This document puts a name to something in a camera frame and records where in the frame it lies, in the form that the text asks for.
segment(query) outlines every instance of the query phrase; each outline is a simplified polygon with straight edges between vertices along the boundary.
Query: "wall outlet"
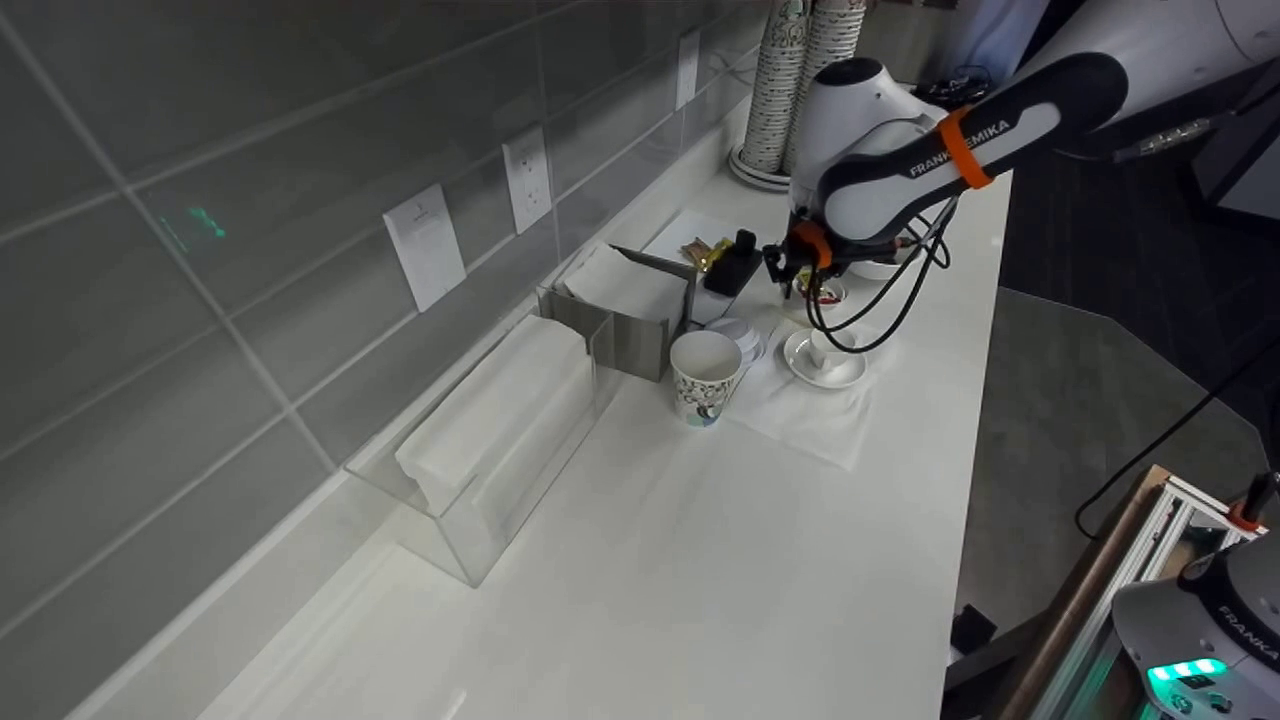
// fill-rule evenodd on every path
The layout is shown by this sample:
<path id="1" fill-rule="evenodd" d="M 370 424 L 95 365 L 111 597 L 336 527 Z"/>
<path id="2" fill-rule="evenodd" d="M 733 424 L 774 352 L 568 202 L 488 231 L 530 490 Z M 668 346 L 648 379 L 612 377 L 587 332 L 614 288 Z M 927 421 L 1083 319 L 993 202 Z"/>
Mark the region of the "wall outlet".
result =
<path id="1" fill-rule="evenodd" d="M 438 184 L 389 207 L 382 225 L 395 243 L 415 311 L 427 311 L 468 277 Z"/>
<path id="2" fill-rule="evenodd" d="M 530 132 L 508 141 L 502 163 L 508 163 L 517 231 L 523 231 L 551 212 L 551 176 L 547 176 L 545 132 L 530 127 Z"/>
<path id="3" fill-rule="evenodd" d="M 676 110 L 695 101 L 695 63 L 700 63 L 700 32 L 678 35 L 678 69 L 676 69 Z"/>

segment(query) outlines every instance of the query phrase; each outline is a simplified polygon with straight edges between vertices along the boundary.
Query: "white cup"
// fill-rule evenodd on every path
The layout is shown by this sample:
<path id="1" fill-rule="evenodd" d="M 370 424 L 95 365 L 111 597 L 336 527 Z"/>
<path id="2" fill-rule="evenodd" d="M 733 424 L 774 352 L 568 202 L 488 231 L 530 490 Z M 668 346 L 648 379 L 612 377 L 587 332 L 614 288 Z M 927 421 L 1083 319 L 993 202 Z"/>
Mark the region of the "white cup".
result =
<path id="1" fill-rule="evenodd" d="M 725 332 L 685 332 L 673 346 L 676 416 L 716 424 L 743 379 L 743 352 Z"/>

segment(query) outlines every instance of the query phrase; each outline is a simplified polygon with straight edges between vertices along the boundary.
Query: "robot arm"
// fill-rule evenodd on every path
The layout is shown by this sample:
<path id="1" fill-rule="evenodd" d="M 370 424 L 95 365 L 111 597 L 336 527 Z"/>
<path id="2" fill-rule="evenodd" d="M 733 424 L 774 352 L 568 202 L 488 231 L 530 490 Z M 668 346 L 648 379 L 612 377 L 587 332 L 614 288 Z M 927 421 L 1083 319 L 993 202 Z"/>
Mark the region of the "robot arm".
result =
<path id="1" fill-rule="evenodd" d="M 774 280 L 889 257 L 927 206 L 1280 56 L 1275 0 L 1093 0 L 993 101 L 945 115 L 872 60 L 832 63 L 795 123 L 795 225 Z"/>

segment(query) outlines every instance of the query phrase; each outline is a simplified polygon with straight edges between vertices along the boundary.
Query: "gray tile wall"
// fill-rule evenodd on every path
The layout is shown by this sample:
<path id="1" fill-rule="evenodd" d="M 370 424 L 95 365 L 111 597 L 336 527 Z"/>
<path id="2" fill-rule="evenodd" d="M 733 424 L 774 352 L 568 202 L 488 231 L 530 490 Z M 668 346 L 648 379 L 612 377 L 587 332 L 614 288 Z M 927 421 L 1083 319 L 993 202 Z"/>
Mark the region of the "gray tile wall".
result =
<path id="1" fill-rule="evenodd" d="M 0 718 L 66 713 L 716 127 L 760 15 L 0 0 Z M 380 212 L 427 184 L 468 280 L 415 311 Z"/>

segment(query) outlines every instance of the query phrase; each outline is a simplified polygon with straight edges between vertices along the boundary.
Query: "wall tile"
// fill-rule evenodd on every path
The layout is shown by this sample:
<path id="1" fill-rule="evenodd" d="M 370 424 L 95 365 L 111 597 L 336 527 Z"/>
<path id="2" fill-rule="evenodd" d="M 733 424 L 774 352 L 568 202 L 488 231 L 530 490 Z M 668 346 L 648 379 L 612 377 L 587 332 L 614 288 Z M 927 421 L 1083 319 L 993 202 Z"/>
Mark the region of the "wall tile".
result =
<path id="1" fill-rule="evenodd" d="M 551 225 L 508 240 L 431 311 L 415 317 L 389 346 L 362 355 L 330 387 L 305 404 L 329 456 L 348 460 L 370 433 L 403 412 L 457 365 L 495 319 L 502 319 L 557 269 Z"/>
<path id="2" fill-rule="evenodd" d="M 0 243 L 0 451 L 208 324 L 122 202 Z"/>
<path id="3" fill-rule="evenodd" d="M 236 346 L 208 337 L 8 456 L 0 463 L 0 626 L 190 484 L 270 412 Z"/>
<path id="4" fill-rule="evenodd" d="M 145 202 L 208 288 L 236 310 L 535 119 L 526 29 L 336 115 L 171 176 Z"/>
<path id="5" fill-rule="evenodd" d="M 488 155 L 484 163 L 448 180 L 443 206 L 468 269 L 517 231 L 502 155 Z"/>
<path id="6" fill-rule="evenodd" d="M 676 50 L 673 15 L 668 0 L 587 0 L 538 19 L 547 110 L 560 113 Z"/>
<path id="7" fill-rule="evenodd" d="M 107 176 L 8 43 L 0 43 L 0 96 L 0 230 L 107 189 Z"/>
<path id="8" fill-rule="evenodd" d="M 392 240 L 377 231 L 236 324 L 278 387 L 300 398 L 406 311 L 401 262 Z"/>
<path id="9" fill-rule="evenodd" d="M 676 56 L 547 119 L 551 192 L 576 189 L 654 119 L 676 113 Z"/>
<path id="10" fill-rule="evenodd" d="M 628 155 L 560 202 L 560 254 L 576 254 L 596 230 L 628 207 L 678 155 L 678 123 L 648 132 Z"/>
<path id="11" fill-rule="evenodd" d="M 526 13 L 523 0 L 3 0 L 122 167 L 150 167 Z"/>
<path id="12" fill-rule="evenodd" d="M 0 642 L 0 710 L 62 718 L 150 634 L 228 572 L 329 474 L 276 424 L 118 553 Z"/>

